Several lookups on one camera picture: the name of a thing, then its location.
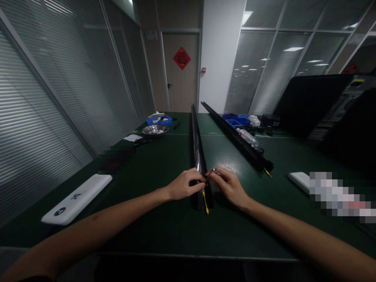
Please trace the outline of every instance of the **stainless steel bowl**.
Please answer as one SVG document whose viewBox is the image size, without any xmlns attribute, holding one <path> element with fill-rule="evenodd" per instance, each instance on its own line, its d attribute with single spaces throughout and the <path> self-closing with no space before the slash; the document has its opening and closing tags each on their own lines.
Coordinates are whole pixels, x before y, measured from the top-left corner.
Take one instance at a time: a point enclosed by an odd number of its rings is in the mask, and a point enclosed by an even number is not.
<svg viewBox="0 0 376 282">
<path fill-rule="evenodd" d="M 167 125 L 150 125 L 144 127 L 142 133 L 150 138 L 157 138 L 165 136 L 169 129 L 170 128 Z"/>
</svg>

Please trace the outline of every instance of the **hand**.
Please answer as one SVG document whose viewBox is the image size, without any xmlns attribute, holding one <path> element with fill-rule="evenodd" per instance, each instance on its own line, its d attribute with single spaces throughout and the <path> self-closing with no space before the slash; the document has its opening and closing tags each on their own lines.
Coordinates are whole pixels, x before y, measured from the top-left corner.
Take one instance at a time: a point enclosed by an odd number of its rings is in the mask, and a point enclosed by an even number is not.
<svg viewBox="0 0 376 282">
<path fill-rule="evenodd" d="M 169 199 L 180 200 L 205 187 L 204 183 L 189 186 L 191 180 L 201 180 L 202 182 L 205 182 L 205 178 L 201 173 L 199 173 L 196 168 L 191 168 L 190 170 L 183 171 L 174 181 L 163 189 L 167 192 Z"/>
<path fill-rule="evenodd" d="M 222 191 L 231 203 L 241 210 L 245 209 L 249 205 L 251 198 L 244 191 L 237 175 L 220 166 L 217 166 L 217 170 L 220 175 L 208 171 L 206 176 L 210 174 L 217 191 Z"/>
</svg>

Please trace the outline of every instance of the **glass wall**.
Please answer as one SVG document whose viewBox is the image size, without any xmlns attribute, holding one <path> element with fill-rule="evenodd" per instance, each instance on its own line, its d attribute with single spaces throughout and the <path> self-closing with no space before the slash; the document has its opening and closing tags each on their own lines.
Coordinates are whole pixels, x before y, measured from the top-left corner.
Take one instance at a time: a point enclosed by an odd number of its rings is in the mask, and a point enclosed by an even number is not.
<svg viewBox="0 0 376 282">
<path fill-rule="evenodd" d="M 327 72 L 370 3 L 248 0 L 224 112 L 272 114 L 293 76 Z"/>
<path fill-rule="evenodd" d="M 155 112 L 140 27 L 106 3 L 111 30 L 101 0 L 0 0 L 0 227 Z"/>
</svg>

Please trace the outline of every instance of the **red diamond sign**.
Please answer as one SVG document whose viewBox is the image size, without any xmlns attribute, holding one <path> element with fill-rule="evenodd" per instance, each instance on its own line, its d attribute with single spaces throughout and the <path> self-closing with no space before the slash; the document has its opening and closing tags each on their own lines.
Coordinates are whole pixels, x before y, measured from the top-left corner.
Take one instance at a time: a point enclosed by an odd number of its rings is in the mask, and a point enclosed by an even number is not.
<svg viewBox="0 0 376 282">
<path fill-rule="evenodd" d="M 187 52 L 183 49 L 183 47 L 180 47 L 179 51 L 173 57 L 173 60 L 175 61 L 175 63 L 177 63 L 181 70 L 183 70 L 190 62 L 191 58 L 188 56 Z"/>
</svg>

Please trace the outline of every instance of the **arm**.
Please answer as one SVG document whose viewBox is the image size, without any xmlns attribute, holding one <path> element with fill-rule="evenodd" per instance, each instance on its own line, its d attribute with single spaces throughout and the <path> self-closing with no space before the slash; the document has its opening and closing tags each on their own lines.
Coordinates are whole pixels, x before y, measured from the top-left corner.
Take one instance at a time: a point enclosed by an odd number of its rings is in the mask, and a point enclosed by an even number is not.
<svg viewBox="0 0 376 282">
<path fill-rule="evenodd" d="M 258 203 L 247 195 L 235 173 L 217 169 L 221 175 L 210 174 L 216 188 L 295 249 L 346 281 L 376 281 L 376 260 L 303 221 Z"/>
<path fill-rule="evenodd" d="M 45 239 L 26 252 L 0 278 L 18 281 L 35 275 L 55 280 L 59 274 L 99 248 L 137 218 L 171 200 L 180 200 L 203 187 L 189 186 L 191 180 L 205 181 L 192 168 L 184 171 L 166 187 L 99 211 Z"/>
</svg>

